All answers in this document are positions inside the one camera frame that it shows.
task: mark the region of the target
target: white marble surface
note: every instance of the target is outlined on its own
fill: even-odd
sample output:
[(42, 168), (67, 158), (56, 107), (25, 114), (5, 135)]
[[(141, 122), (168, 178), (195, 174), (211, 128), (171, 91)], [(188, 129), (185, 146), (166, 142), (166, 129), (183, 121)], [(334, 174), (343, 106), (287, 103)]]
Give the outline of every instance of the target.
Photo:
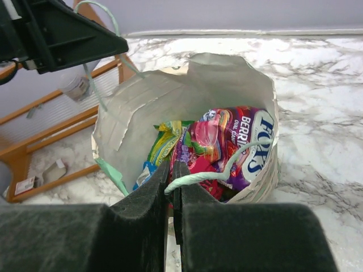
[[(130, 40), (140, 70), (181, 66), (194, 52), (238, 54), (275, 80), (280, 108), (281, 181), (272, 202), (299, 202), (317, 214), (341, 271), (363, 271), (363, 40)], [(55, 158), (70, 171), (93, 163), (86, 129), (35, 154), (30, 175)], [(109, 205), (122, 194), (101, 172), (27, 201)], [(169, 236), (167, 271), (181, 271)]]

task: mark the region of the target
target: gray marble veining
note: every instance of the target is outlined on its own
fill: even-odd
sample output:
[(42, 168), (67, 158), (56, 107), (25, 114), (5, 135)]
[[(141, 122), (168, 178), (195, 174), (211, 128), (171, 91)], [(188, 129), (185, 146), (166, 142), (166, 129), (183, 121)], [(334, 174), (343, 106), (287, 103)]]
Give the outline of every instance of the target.
[[(142, 70), (181, 66), (193, 53), (243, 56), (275, 81), (280, 114), (281, 181), (271, 202), (299, 202), (319, 217), (341, 271), (363, 271), (363, 40), (152, 39), (129, 40)], [(93, 163), (90, 133), (81, 131), (38, 151), (30, 175), (64, 158), (70, 172)], [(109, 205), (122, 199), (101, 172), (24, 203)], [(180, 271), (168, 237), (167, 271)]]

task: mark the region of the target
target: paper bag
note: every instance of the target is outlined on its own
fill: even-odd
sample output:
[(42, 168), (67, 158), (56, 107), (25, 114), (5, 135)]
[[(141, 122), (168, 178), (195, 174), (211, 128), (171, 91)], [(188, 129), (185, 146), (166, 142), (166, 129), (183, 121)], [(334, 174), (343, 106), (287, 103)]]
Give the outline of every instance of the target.
[(119, 85), (99, 109), (92, 135), (94, 158), (114, 182), (132, 191), (157, 137), (153, 125), (198, 120), (212, 108), (264, 108), (274, 119), (274, 143), (251, 185), (229, 202), (263, 200), (276, 186), (278, 112), (273, 81), (238, 56), (195, 54), (187, 67), (149, 71)]

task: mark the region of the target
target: snack package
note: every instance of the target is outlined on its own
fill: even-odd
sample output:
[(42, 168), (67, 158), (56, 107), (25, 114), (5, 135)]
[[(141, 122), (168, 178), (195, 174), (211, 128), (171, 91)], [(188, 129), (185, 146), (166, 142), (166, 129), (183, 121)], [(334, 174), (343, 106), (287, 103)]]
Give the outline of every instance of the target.
[[(207, 161), (213, 172), (223, 172), (227, 161), (240, 147), (251, 141), (272, 138), (273, 119), (264, 109), (245, 106), (211, 109), (184, 129), (172, 154), (171, 167), (178, 160), (187, 163), (191, 170), (205, 167), (199, 164)], [(262, 170), (270, 151), (270, 144), (251, 147), (233, 164), (227, 181), (204, 181), (201, 185), (208, 187), (220, 201), (226, 188), (229, 190), (225, 195), (236, 194), (249, 186)]]
[(161, 123), (159, 126), (154, 126), (159, 131), (159, 134), (147, 156), (147, 161), (143, 164), (143, 171), (137, 179), (133, 190), (136, 190), (149, 180), (158, 166), (171, 155), (185, 128), (192, 123), (194, 121), (169, 121)]

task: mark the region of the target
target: black cable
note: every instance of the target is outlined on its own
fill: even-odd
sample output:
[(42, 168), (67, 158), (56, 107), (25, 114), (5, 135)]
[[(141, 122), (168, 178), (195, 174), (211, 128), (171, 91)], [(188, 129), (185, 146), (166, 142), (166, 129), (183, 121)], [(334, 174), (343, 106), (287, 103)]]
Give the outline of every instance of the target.
[(15, 59), (11, 59), (11, 60), (9, 60), (7, 62), (11, 62), (11, 61), (13, 63), (15, 63), (15, 67), (14, 67), (13, 71), (11, 71), (11, 73), (7, 77), (5, 77), (3, 79), (0, 79), (0, 85), (4, 85), (4, 84), (8, 83), (10, 80), (12, 80), (14, 78), (14, 76), (18, 72), (19, 62), (17, 60), (15, 60)]

